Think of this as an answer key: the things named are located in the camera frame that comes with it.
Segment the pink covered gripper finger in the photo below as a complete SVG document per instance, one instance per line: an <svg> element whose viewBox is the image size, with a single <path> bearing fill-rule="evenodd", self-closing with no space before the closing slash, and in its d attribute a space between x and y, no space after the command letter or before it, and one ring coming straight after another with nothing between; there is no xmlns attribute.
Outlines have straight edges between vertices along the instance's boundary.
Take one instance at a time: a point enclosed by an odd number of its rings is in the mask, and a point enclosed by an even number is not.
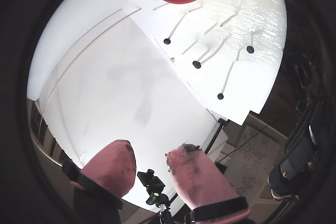
<svg viewBox="0 0 336 224"><path fill-rule="evenodd" d="M134 150L128 140L115 140L100 150L82 169L64 161L63 173L74 188L73 208L84 223L120 223L122 197L136 176Z"/></svg>
<svg viewBox="0 0 336 224"><path fill-rule="evenodd" d="M194 144L182 144L165 154L178 196L190 208L185 223L251 223L249 205Z"/></svg>

